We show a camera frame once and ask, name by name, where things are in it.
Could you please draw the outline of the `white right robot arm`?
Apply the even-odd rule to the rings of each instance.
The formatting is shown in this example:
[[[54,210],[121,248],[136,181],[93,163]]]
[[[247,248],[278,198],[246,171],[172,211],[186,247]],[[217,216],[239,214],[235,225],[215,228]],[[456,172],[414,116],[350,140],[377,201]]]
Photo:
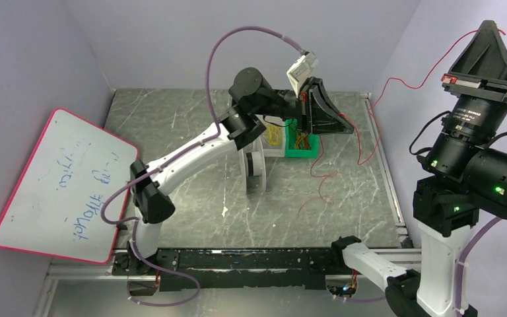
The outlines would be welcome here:
[[[396,316],[476,316],[465,296],[467,257],[507,220],[507,153],[493,148],[507,116],[507,48],[494,21],[481,23],[442,87],[457,102],[441,114],[433,146],[416,152],[429,173],[413,195],[421,268],[394,264],[355,236],[331,245],[335,265],[379,287]]]

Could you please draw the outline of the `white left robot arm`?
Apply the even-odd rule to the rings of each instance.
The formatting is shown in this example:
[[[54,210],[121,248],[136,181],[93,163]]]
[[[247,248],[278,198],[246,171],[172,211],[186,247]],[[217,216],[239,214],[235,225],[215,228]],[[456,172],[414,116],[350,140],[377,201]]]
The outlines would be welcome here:
[[[321,78],[308,77],[299,92],[273,89],[255,67],[241,70],[228,93],[229,108],[202,134],[160,159],[130,167],[130,188],[137,220],[130,250],[141,258],[157,253],[162,223],[176,208],[169,195],[181,182],[218,158],[237,153],[266,130],[262,117],[294,120],[309,135],[352,134],[355,130],[332,103]]]

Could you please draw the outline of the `clear white plastic bin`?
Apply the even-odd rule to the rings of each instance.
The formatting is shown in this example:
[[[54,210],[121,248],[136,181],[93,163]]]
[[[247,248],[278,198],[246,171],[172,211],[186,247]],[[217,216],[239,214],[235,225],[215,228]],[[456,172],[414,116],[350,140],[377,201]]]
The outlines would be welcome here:
[[[285,156],[285,128],[266,123],[266,130],[253,143],[253,151],[261,152],[264,157]]]

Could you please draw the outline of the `green plastic bin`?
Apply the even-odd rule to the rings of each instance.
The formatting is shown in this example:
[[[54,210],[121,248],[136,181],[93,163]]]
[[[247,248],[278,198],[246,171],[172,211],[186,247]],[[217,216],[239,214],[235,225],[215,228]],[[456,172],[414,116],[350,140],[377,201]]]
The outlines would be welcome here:
[[[317,135],[304,133],[298,128],[296,120],[285,121],[285,157],[315,159],[320,149]]]

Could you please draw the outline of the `grey perforated cable spool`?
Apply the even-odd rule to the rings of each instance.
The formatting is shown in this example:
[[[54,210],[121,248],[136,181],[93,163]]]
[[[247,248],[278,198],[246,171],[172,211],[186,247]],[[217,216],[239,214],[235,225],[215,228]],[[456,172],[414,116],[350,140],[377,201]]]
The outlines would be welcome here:
[[[263,143],[258,137],[251,148],[238,151],[238,162],[242,187],[246,195],[255,192],[264,192],[267,188],[267,172]]]

